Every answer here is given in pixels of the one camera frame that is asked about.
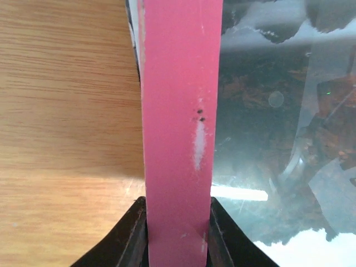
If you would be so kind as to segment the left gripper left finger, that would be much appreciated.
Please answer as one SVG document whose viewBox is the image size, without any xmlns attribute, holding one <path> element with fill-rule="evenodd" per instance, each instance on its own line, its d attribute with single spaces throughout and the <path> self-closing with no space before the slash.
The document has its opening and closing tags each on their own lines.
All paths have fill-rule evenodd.
<svg viewBox="0 0 356 267">
<path fill-rule="evenodd" d="M 135 200 L 109 233 L 72 266 L 147 266 L 146 198 Z"/>
</svg>

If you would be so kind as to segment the pink picture frame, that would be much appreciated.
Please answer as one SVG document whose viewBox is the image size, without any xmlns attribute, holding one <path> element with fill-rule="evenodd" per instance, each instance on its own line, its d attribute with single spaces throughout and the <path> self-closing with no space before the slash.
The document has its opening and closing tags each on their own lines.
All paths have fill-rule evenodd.
<svg viewBox="0 0 356 267">
<path fill-rule="evenodd" d="M 149 266 L 207 266 L 224 1 L 128 1 Z"/>
</svg>

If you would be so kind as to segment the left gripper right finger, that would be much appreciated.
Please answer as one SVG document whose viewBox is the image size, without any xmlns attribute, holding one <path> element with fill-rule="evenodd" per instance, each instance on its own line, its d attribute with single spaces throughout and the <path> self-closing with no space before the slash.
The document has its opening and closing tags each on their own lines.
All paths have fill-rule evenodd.
<svg viewBox="0 0 356 267">
<path fill-rule="evenodd" d="M 244 234 L 215 197 L 211 198 L 206 265 L 278 267 Z"/>
</svg>

